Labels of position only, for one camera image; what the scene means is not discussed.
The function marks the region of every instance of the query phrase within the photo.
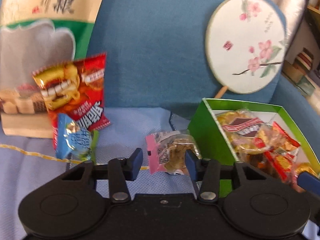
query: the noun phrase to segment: snack bag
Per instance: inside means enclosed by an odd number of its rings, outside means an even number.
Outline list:
[[[240,159],[255,167],[279,139],[268,125],[245,109],[225,112],[217,119]]]
[[[273,151],[278,154],[290,155],[289,157],[295,161],[299,151],[300,143],[291,138],[277,122],[273,122],[272,129],[280,135],[280,140],[278,140],[278,143],[275,145],[275,149]]]
[[[146,136],[150,173],[165,171],[188,175],[184,157],[186,150],[201,159],[195,140],[189,131],[152,133]]]
[[[281,179],[283,183],[290,184],[294,165],[292,156],[269,151],[265,152],[264,156],[268,160],[265,172],[276,179]]]
[[[56,157],[64,159],[71,154],[78,160],[95,163],[95,147],[98,137],[98,131],[89,132],[66,114],[58,114]]]
[[[46,108],[32,72],[86,57],[101,1],[2,0],[0,111],[3,120],[10,118],[8,114],[19,114],[20,120],[28,114],[34,114],[34,119],[47,120],[43,117]],[[29,136],[39,137],[39,133],[33,131]]]
[[[45,67],[33,73],[52,120],[55,149],[59,113],[67,114],[88,131],[110,125],[103,114],[105,63],[106,54],[101,54]]]

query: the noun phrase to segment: red snack bag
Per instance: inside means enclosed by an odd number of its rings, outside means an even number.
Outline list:
[[[295,161],[295,157],[297,156],[300,148],[300,143],[291,138],[277,122],[273,122],[272,129],[281,136],[281,139],[278,140],[277,145],[274,146],[273,151],[278,154],[286,155]]]
[[[290,183],[292,180],[292,158],[289,155],[284,156],[269,151],[265,152],[264,156],[268,160],[269,166],[266,173],[275,178],[280,178],[283,183]]]
[[[52,120],[54,148],[57,147],[59,113],[67,114],[89,131],[110,125],[103,114],[105,64],[106,54],[101,54],[44,67],[33,73]]]

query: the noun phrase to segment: green box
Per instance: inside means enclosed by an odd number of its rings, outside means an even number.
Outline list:
[[[297,162],[310,162],[313,170],[319,174],[320,164],[310,144],[282,106],[246,102],[228,99],[204,98],[200,103],[190,124],[189,131],[196,140],[203,158],[218,160],[221,164],[233,165],[238,157],[229,143],[223,128],[217,121],[216,115],[239,109],[248,109],[266,123],[273,121],[301,144]],[[220,181],[220,195],[231,192],[230,181]]]

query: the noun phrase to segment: green leaf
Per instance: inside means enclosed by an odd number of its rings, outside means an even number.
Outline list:
[[[266,63],[268,63],[269,61],[273,60],[278,54],[279,52],[281,51],[282,48],[280,47],[277,47],[277,46],[272,46],[272,54],[270,56],[270,59],[268,59],[266,61]]]
[[[247,13],[247,7],[248,7],[248,0],[242,0],[241,9],[244,13]]]
[[[279,41],[282,46],[285,46],[285,41]]]
[[[269,65],[269,66],[270,66],[270,68],[273,70],[273,72],[275,73],[275,72],[276,72],[276,70],[277,70],[276,65]]]
[[[268,74],[270,73],[270,70],[271,70],[271,64],[269,64],[268,66],[266,66],[265,68],[264,68],[264,71],[263,71],[263,73],[261,74],[261,76],[260,77],[265,77],[265,76],[268,76]]]

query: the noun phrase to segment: metal rivet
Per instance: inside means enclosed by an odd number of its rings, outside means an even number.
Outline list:
[[[205,191],[200,194],[200,197],[204,200],[213,200],[217,195],[211,191]]]
[[[126,200],[128,198],[128,194],[125,192],[117,192],[112,195],[114,200]]]

